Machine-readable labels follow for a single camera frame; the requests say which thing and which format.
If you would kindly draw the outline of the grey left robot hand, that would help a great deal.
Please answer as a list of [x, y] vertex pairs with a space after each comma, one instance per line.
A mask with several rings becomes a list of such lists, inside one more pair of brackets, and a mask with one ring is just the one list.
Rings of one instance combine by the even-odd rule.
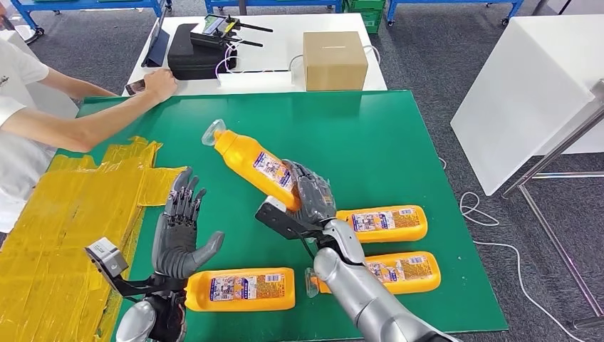
[[186, 167], [172, 183], [162, 214], [158, 217], [152, 247], [156, 273], [188, 279], [221, 249], [224, 233], [215, 231], [206, 244], [197, 246], [199, 211], [206, 190], [196, 192], [199, 178]]

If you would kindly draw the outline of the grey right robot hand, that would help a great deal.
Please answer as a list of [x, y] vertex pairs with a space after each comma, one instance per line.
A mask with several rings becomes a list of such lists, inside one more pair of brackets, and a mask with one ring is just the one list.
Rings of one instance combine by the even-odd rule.
[[293, 160], [283, 160], [292, 175], [300, 208], [291, 216], [300, 222], [322, 225], [334, 219], [336, 207], [329, 181]]

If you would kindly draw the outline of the person's hand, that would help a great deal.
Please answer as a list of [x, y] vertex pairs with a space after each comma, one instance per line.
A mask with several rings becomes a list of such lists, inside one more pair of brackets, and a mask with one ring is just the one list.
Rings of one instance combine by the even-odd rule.
[[176, 79], [169, 69], [161, 68], [144, 76], [143, 97], [157, 105], [164, 102], [177, 90]]

